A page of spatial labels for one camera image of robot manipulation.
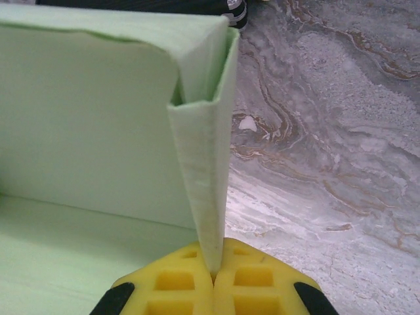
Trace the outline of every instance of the light green foam box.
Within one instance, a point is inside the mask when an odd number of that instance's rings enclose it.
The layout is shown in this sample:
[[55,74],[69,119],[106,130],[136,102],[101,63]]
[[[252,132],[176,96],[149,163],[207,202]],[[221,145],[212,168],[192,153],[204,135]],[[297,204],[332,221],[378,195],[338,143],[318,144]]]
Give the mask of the light green foam box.
[[238,36],[218,16],[0,5],[2,314],[88,314],[196,226],[217,255]]

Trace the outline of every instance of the marble surface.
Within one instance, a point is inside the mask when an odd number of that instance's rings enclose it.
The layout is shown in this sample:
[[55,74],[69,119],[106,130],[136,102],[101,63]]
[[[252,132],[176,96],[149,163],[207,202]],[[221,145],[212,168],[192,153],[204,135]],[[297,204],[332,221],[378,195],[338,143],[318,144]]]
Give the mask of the marble surface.
[[226,235],[340,314],[420,314],[419,33],[418,0],[271,0],[241,34]]

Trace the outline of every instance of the folded foam board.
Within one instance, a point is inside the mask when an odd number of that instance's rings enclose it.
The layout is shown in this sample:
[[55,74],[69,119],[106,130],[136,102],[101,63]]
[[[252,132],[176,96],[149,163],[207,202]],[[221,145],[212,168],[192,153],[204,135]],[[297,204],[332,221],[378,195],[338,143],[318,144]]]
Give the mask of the folded foam board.
[[223,17],[0,5],[0,308],[86,312],[195,227],[219,267],[237,41]]

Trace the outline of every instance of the gray marble countertop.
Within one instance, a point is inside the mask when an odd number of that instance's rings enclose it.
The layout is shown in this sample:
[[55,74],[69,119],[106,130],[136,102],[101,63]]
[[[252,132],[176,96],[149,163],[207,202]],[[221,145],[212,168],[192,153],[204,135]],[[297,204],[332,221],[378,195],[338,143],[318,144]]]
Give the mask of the gray marble countertop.
[[420,314],[420,1],[256,3],[241,37],[226,235]]

